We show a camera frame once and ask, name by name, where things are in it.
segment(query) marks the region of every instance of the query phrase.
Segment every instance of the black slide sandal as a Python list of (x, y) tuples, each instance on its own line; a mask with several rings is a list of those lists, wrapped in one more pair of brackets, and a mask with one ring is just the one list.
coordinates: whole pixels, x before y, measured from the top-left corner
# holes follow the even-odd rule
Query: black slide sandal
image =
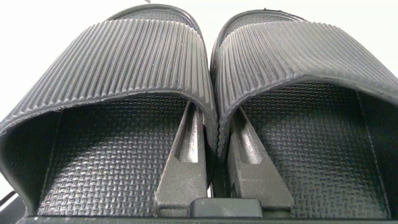
[(217, 119), (196, 22), (172, 6), (123, 13), (77, 37), (0, 124), (0, 169), (30, 216), (186, 217), (206, 197)]
[(256, 12), (283, 19), (231, 19), (213, 49), (225, 191), (270, 217), (396, 219), (398, 79), (339, 28)]

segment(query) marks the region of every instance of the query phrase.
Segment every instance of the ribbed strap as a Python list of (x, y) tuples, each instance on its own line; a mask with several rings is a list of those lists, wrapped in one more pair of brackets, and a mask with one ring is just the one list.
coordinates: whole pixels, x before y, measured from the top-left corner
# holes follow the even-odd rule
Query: ribbed strap
[(215, 102), (200, 36), (179, 22), (145, 19), (87, 28), (0, 124), (0, 133), (48, 111), (144, 93), (177, 93), (194, 102), (216, 148)]
[(216, 55), (222, 155), (234, 111), (279, 85), (319, 80), (398, 102), (398, 79), (341, 29), (311, 22), (263, 22), (236, 29)]

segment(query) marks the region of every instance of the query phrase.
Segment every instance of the textured footbed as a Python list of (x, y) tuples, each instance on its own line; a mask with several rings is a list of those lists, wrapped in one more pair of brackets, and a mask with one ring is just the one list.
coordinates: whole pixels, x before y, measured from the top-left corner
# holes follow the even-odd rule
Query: textured footbed
[(148, 95), (65, 110), (38, 215), (153, 216), (186, 104)]
[(302, 83), (258, 96), (243, 110), (295, 205), (296, 218), (390, 218), (357, 93)]

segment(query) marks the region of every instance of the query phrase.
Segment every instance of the black rubber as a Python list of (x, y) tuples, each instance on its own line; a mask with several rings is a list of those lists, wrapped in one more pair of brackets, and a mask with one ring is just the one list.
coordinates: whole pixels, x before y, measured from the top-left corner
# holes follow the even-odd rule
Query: black rubber
[(37, 214), (154, 216), (186, 105), (178, 96), (149, 95), (65, 111)]
[(242, 107), (293, 195), (292, 217), (390, 218), (354, 90), (300, 83)]
[(215, 156), (213, 90), (195, 29), (176, 7), (138, 6), (87, 28), (58, 57), (0, 123), (0, 169), (29, 215), (156, 216), (191, 102)]
[(219, 160), (242, 107), (294, 198), (292, 218), (397, 218), (398, 79), (341, 29), (276, 13), (237, 15), (216, 41)]

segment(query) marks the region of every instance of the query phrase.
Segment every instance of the white background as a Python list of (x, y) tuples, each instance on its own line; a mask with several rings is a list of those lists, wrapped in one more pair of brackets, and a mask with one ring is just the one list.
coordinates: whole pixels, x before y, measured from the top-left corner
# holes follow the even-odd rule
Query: white background
[[(218, 32), (235, 14), (275, 9), (308, 21), (336, 25), (398, 75), (398, 1), (152, 0), (190, 13), (198, 22), (210, 59)], [(0, 120), (25, 95), (62, 50), (86, 27), (143, 0), (0, 1)], [(0, 198), (11, 187), (0, 176)]]

